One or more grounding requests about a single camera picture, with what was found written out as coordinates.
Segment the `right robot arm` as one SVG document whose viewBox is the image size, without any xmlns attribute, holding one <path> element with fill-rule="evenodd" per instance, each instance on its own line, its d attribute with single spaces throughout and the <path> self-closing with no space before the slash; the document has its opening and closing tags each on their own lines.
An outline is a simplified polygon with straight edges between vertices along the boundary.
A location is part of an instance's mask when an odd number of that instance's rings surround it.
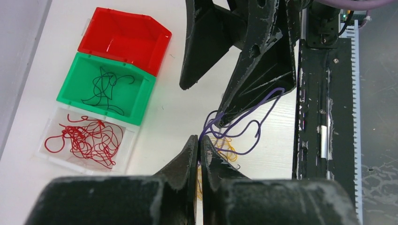
<svg viewBox="0 0 398 225">
<path fill-rule="evenodd" d="M 290 92 L 296 85 L 294 47 L 301 36 L 300 14 L 306 10 L 315 45 L 337 38 L 339 10 L 320 0 L 188 0 L 187 28 L 180 88 L 187 90 L 231 47 L 240 54 L 216 111 L 223 127 L 260 102 Z"/>
</svg>

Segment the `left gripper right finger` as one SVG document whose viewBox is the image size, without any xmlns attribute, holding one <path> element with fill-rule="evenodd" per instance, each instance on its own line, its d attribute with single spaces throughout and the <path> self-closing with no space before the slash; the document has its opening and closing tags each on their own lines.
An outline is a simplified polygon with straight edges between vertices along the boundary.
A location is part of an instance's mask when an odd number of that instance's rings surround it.
<svg viewBox="0 0 398 225">
<path fill-rule="evenodd" d="M 335 181 L 252 180 L 200 140 L 206 225 L 357 225 L 354 206 Z"/>
</svg>

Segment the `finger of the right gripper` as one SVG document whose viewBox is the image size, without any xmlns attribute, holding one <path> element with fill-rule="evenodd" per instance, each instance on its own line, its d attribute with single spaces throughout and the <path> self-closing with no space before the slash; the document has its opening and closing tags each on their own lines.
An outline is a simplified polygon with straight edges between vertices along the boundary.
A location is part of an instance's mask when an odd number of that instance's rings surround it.
<svg viewBox="0 0 398 225">
<path fill-rule="evenodd" d="M 220 103 L 216 122 L 224 127 L 261 102 L 275 88 L 296 84 L 295 0 L 250 0 L 244 46 Z"/>
<path fill-rule="evenodd" d="M 211 0 L 187 0 L 187 28 L 179 86 L 192 87 L 232 46 L 243 49 L 246 1 L 229 0 L 228 9 Z"/>
</svg>

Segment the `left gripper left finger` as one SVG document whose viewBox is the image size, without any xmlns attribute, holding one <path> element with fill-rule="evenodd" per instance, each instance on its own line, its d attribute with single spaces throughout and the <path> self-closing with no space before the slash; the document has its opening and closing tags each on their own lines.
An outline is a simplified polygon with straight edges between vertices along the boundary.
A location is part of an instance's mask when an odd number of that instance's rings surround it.
<svg viewBox="0 0 398 225">
<path fill-rule="evenodd" d="M 28 225 L 193 225 L 198 137 L 150 176 L 69 176 L 43 189 Z"/>
</svg>

